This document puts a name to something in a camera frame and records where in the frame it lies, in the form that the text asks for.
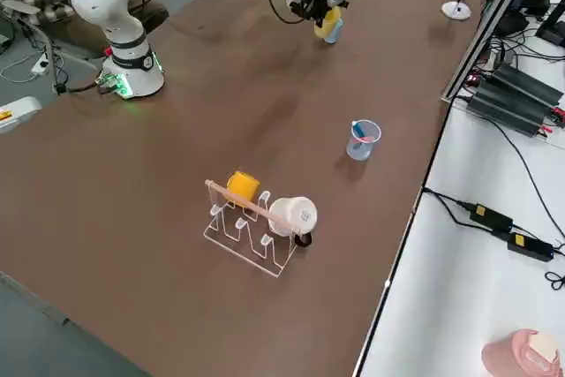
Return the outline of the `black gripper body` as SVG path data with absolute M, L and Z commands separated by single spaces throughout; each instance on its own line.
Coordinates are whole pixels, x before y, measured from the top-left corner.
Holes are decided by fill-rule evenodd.
M 329 10 L 328 0 L 292 1 L 292 12 L 305 20 L 323 20 Z

